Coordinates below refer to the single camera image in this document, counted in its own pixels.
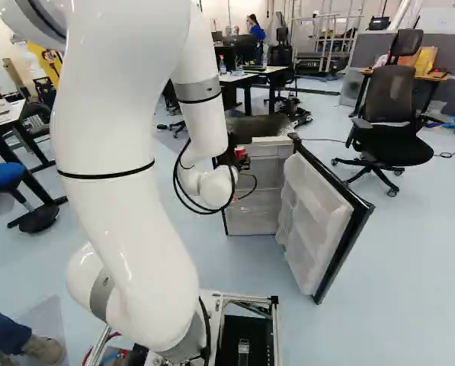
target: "jeans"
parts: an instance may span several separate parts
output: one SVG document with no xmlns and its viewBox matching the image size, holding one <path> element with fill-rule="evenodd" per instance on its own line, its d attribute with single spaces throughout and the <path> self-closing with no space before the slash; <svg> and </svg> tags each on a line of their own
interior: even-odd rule
<svg viewBox="0 0 455 366">
<path fill-rule="evenodd" d="M 255 65 L 262 64 L 262 61 L 261 61 L 262 56 L 263 56 L 263 47 L 260 46 L 260 44 L 258 44 L 258 46 L 256 47 L 256 51 L 255 51 Z"/>
<path fill-rule="evenodd" d="M 12 319 L 0 314 L 0 351 L 6 355 L 19 355 L 27 343 L 32 331 L 26 326 L 17 324 Z"/>
</svg>

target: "shoe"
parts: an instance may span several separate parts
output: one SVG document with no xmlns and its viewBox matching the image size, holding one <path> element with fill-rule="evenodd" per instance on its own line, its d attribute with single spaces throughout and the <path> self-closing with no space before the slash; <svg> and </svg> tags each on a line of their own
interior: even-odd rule
<svg viewBox="0 0 455 366">
<path fill-rule="evenodd" d="M 22 352 L 44 364 L 60 364 L 65 355 L 65 349 L 58 341 L 37 335 L 30 337 Z"/>
<path fill-rule="evenodd" d="M 13 362 L 4 352 L 0 351 L 0 366 L 19 366 L 19 364 Z"/>
</svg>

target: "light blue floor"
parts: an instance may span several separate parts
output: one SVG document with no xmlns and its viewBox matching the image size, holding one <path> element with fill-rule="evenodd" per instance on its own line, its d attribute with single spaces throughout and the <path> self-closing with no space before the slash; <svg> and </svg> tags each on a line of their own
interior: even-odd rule
<svg viewBox="0 0 455 366">
<path fill-rule="evenodd" d="M 313 88 L 313 83 L 325 85 L 309 81 L 304 87 Z M 255 114 L 265 113 L 267 95 L 265 89 L 253 89 Z M 338 97 L 300 99 L 314 117 L 299 130 L 302 137 L 346 139 L 350 108 L 337 106 Z M 178 117 L 166 117 L 159 109 L 152 125 L 170 120 Z M 455 136 L 448 132 L 426 130 L 421 137 L 436 153 L 455 151 Z M 278 295 L 285 365 L 455 366 L 455 157 L 432 159 L 401 177 L 391 176 L 401 188 L 395 198 L 387 197 L 386 187 L 371 175 L 353 184 L 376 210 L 325 302 L 316 306 L 298 291 L 272 237 L 225 237 L 220 216 L 197 217 L 181 206 L 171 186 L 174 150 L 181 142 L 167 134 L 155 144 L 159 191 L 197 265 L 201 286 Z M 49 142 L 41 146 L 53 155 Z M 339 143 L 307 141 L 306 146 L 328 166 L 332 157 L 355 155 Z M 24 150 L 18 153 L 28 167 L 37 164 Z M 334 171 L 347 178 L 356 169 L 338 165 Z M 64 193 L 55 169 L 37 178 L 53 196 Z M 22 191 L 31 197 L 25 187 Z M 16 206 L 0 217 L 0 311 L 19 317 L 57 295 L 69 364 L 78 365 L 103 326 L 70 298 L 65 286 L 67 261 L 86 238 L 68 204 L 61 206 L 56 225 L 36 236 L 6 229 L 23 212 Z"/>
</svg>

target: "person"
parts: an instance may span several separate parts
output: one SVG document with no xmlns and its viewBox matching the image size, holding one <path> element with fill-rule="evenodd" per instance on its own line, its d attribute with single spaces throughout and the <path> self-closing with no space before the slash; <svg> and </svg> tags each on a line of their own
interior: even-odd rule
<svg viewBox="0 0 455 366">
<path fill-rule="evenodd" d="M 248 16 L 248 23 L 249 23 L 249 33 L 255 34 L 258 39 L 258 45 L 256 47 L 256 64 L 261 64 L 261 54 L 263 52 L 263 41 L 266 39 L 266 32 L 258 23 L 258 19 L 256 18 L 255 14 L 251 14 Z"/>
<path fill-rule="evenodd" d="M 264 29 L 259 25 L 255 14 L 248 16 L 248 23 L 250 27 L 249 33 L 255 34 L 258 38 L 258 42 L 262 42 L 266 38 L 266 32 L 264 32 Z"/>
<path fill-rule="evenodd" d="M 32 329 L 0 313 L 0 366 L 17 366 L 9 355 L 27 355 L 42 364 L 59 364 L 65 349 L 55 339 L 40 337 Z"/>
</svg>

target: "white robotic arm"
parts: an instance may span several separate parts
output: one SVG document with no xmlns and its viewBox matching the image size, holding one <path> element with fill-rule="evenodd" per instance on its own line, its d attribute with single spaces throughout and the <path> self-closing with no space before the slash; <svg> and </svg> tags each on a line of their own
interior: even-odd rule
<svg viewBox="0 0 455 366">
<path fill-rule="evenodd" d="M 232 198 L 234 169 L 194 167 L 227 148 L 208 24 L 189 0 L 0 0 L 0 16 L 44 47 L 64 50 L 67 30 L 51 134 L 90 239 L 70 262 L 72 296 L 170 361 L 198 355 L 197 272 L 159 201 L 150 130 L 171 77 L 192 141 L 178 168 L 185 191 L 210 207 Z"/>
</svg>

